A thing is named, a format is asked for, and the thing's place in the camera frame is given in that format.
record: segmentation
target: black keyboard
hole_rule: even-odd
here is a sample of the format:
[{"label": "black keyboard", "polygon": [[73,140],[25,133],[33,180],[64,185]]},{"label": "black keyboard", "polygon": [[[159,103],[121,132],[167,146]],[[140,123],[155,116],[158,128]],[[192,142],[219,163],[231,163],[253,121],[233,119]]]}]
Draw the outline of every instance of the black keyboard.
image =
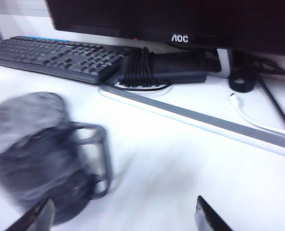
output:
[{"label": "black keyboard", "polygon": [[121,59],[136,49],[18,36],[0,42],[0,65],[99,83],[116,72]]}]

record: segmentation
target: gray edge strip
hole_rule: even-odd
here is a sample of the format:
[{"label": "gray edge strip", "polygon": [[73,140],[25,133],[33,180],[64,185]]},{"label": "gray edge strip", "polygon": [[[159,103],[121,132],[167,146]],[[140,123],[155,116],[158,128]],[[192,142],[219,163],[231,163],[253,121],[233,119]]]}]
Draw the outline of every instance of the gray edge strip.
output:
[{"label": "gray edge strip", "polygon": [[207,123],[219,128],[223,128],[232,132],[236,132],[245,136],[255,138],[257,140],[265,141],[274,145],[278,145],[285,148],[285,137],[277,136],[268,132],[257,130],[254,128],[249,128],[240,124],[236,124],[230,121],[212,117],[210,115],[205,115],[199,112],[190,111],[188,109],[177,107],[168,103],[163,103],[157,100],[149,99],[147,97],[133,94],[127,91],[116,89],[108,84],[101,84],[100,89],[115,95],[119,95],[130,100],[134,100],[140,103],[148,104],[172,113],[179,114],[203,123]]},{"label": "gray edge strip", "polygon": [[42,9],[9,9],[9,8],[0,8],[0,14],[37,16],[37,17],[49,17],[50,16],[50,14],[49,14],[49,12],[47,10],[42,10]]}]

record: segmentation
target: mug handle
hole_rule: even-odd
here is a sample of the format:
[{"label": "mug handle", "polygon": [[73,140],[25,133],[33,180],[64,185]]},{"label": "mug handle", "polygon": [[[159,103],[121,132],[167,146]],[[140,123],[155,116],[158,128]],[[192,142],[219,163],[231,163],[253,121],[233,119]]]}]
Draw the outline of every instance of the mug handle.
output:
[{"label": "mug handle", "polygon": [[103,165],[105,168],[104,175],[99,177],[99,182],[105,182],[105,189],[101,192],[96,192],[91,195],[90,199],[99,199],[106,195],[109,191],[109,187],[112,181],[112,163],[110,158],[110,152],[108,147],[108,141],[107,141],[107,134],[106,130],[100,126],[100,125],[93,125],[93,124],[85,124],[85,123],[78,123],[78,122],[72,122],[74,124],[74,127],[76,129],[96,129],[95,134],[87,139],[80,139],[78,141],[78,144],[84,145],[84,144],[99,144],[100,146],[100,154],[102,155]]}]

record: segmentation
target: white cable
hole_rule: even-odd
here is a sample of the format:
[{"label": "white cable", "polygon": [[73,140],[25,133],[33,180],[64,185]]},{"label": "white cable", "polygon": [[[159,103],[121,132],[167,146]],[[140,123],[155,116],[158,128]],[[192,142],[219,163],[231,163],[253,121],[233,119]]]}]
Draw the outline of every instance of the white cable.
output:
[{"label": "white cable", "polygon": [[272,128],[272,127],[269,127],[269,126],[266,126],[266,125],[263,125],[263,124],[259,124],[253,120],[251,120],[250,118],[248,118],[239,108],[239,101],[238,101],[238,98],[237,96],[233,93],[230,95],[229,97],[229,101],[230,101],[230,104],[235,108],[235,110],[237,111],[237,113],[244,119],[246,120],[248,123],[251,123],[259,128],[263,128],[263,129],[266,129],[266,130],[269,130],[269,131],[274,131],[274,132],[277,132],[277,133],[281,133],[281,134],[284,134],[285,135],[285,131],[284,130],[280,130],[280,129],[276,129],[276,128]]}]

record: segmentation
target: white desk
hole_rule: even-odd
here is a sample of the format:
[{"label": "white desk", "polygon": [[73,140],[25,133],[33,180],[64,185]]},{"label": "white desk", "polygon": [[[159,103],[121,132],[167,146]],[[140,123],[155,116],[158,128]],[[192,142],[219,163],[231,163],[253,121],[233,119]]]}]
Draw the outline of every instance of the white desk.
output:
[{"label": "white desk", "polygon": [[[285,157],[105,98],[96,86],[0,67],[0,102],[35,91],[60,94],[73,121],[103,125],[123,173],[52,231],[196,231],[198,195],[235,231],[285,231]],[[0,231],[20,216],[0,190]]]}]

